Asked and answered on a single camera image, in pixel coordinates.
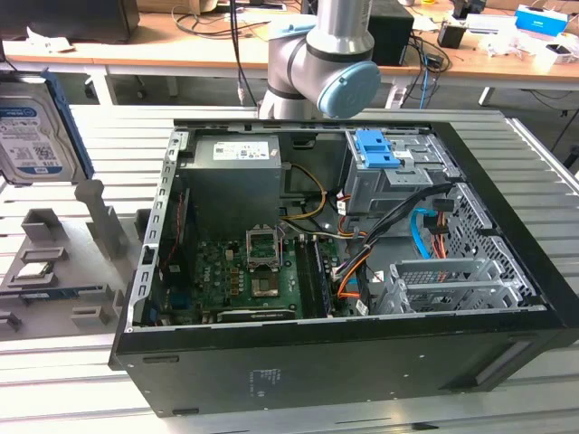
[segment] blue drive bay latch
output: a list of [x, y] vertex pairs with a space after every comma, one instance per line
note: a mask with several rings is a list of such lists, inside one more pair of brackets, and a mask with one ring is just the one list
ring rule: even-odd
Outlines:
[[364, 157], [364, 164], [369, 169], [400, 167], [400, 160], [394, 158], [390, 141], [378, 129], [358, 129], [356, 132], [356, 149]]

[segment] black computer case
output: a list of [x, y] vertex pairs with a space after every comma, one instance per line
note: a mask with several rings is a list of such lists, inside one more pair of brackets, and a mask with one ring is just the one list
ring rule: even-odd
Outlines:
[[378, 66], [400, 66], [413, 29], [414, 18], [396, 0], [372, 3], [368, 31], [374, 36], [372, 61]]
[[[226, 123], [215, 121], [209, 128]], [[280, 128], [278, 121], [261, 121], [266, 128], [269, 124]], [[300, 127], [308, 129], [310, 124], [302, 122]], [[176, 130], [170, 146], [180, 146], [179, 135], [184, 134], [180, 131], [195, 135], [196, 125]], [[323, 127], [337, 126], [327, 121]], [[111, 366], [128, 371], [157, 416], [490, 391], [544, 351], [577, 339], [579, 299], [453, 126], [383, 122], [373, 127], [418, 128], [445, 144], [491, 216], [493, 231], [540, 291], [541, 296], [526, 299], [527, 306], [548, 301], [549, 308], [395, 320], [367, 316], [331, 324], [205, 325], [158, 331], [151, 327], [133, 333], [132, 328], [123, 328], [131, 327], [123, 325], [129, 310], [125, 306]], [[245, 130], [251, 131], [252, 125]], [[175, 151], [169, 147], [167, 155], [171, 152]], [[172, 167], [167, 159], [166, 171]], [[146, 278], [138, 272], [132, 291], [144, 291], [139, 282]]]

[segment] green circuit board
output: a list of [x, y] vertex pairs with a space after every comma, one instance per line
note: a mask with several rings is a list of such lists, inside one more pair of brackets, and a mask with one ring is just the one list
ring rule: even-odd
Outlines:
[[[170, 298], [182, 300], [173, 310], [174, 320], [182, 325], [203, 324], [213, 322], [219, 312], [244, 309], [288, 309], [297, 319], [303, 318], [294, 243], [282, 242], [278, 270], [261, 266], [249, 271], [245, 240], [200, 242], [191, 273], [190, 300], [183, 301], [183, 294]], [[323, 241], [319, 251], [329, 274], [338, 261], [337, 246]], [[253, 244], [253, 257], [267, 258], [273, 252], [267, 242]]]

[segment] yellow wire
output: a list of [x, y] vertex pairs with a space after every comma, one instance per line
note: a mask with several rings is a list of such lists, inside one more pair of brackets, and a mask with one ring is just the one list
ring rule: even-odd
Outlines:
[[324, 190], [324, 186], [322, 185], [322, 183], [317, 179], [316, 176], [314, 176], [309, 170], [307, 170], [305, 167], [301, 166], [301, 165], [294, 165], [293, 163], [291, 164], [294, 167], [297, 167], [299, 170], [303, 171], [306, 175], [308, 175], [311, 180], [316, 183], [316, 185], [319, 188], [319, 192], [322, 195], [322, 199], [319, 202], [319, 206], [318, 208], [316, 208], [314, 211], [312, 212], [306, 212], [305, 214], [296, 214], [296, 215], [288, 215], [286, 217], [283, 217], [282, 220], [302, 220], [302, 219], [307, 219], [308, 217], [312, 217], [316, 214], [318, 214], [319, 212], [321, 212], [324, 209], [324, 205], [326, 205], [326, 195], [327, 195], [327, 191]]

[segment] motherboard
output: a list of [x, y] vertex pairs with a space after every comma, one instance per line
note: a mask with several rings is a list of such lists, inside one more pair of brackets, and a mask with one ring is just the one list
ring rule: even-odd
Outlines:
[[[342, 304], [332, 301], [329, 279], [339, 261], [333, 240], [258, 235], [198, 244], [192, 285], [167, 291], [162, 311], [171, 324], [342, 315]], [[275, 265], [256, 266], [258, 259]]]

